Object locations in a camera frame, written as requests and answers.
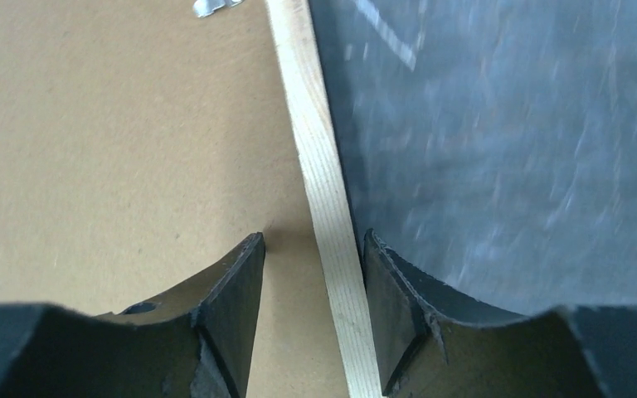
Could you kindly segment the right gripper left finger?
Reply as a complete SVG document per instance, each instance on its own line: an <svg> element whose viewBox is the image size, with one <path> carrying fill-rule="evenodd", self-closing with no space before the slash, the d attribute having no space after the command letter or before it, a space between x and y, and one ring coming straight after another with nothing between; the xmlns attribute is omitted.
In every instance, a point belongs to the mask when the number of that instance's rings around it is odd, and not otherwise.
<svg viewBox="0 0 637 398"><path fill-rule="evenodd" d="M0 397L245 396L264 262L256 232L121 313L0 303Z"/></svg>

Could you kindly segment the silver turn clip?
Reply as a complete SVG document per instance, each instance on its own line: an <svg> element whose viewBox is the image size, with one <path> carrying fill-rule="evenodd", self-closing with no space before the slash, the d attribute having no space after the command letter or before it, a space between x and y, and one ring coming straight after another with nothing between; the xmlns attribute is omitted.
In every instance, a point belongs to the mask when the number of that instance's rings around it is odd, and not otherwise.
<svg viewBox="0 0 637 398"><path fill-rule="evenodd" d="M242 2L243 0L195 0L192 10L196 17L204 18L222 8L235 7Z"/></svg>

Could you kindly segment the brown cardboard backing board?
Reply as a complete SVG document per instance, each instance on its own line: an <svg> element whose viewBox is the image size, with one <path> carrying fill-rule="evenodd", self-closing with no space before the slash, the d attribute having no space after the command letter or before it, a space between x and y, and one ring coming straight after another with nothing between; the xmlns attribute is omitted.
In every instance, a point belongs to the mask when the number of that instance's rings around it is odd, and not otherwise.
<svg viewBox="0 0 637 398"><path fill-rule="evenodd" d="M120 312L256 231L248 396L347 396L265 4L0 1L0 302Z"/></svg>

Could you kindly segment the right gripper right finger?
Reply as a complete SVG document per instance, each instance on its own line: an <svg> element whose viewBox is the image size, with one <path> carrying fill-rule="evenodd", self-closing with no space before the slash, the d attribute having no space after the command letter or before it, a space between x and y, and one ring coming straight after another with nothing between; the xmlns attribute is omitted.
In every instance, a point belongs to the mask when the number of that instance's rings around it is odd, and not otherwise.
<svg viewBox="0 0 637 398"><path fill-rule="evenodd" d="M509 312L417 269L374 231L363 277L386 397L637 397L637 306Z"/></svg>

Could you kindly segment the wooden picture frame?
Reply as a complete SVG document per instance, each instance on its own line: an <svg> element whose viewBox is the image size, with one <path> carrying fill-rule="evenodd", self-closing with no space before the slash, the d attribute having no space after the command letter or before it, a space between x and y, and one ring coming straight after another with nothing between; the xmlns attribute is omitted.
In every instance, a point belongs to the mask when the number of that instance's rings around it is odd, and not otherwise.
<svg viewBox="0 0 637 398"><path fill-rule="evenodd" d="M309 4L265 5L348 394L379 397L367 296Z"/></svg>

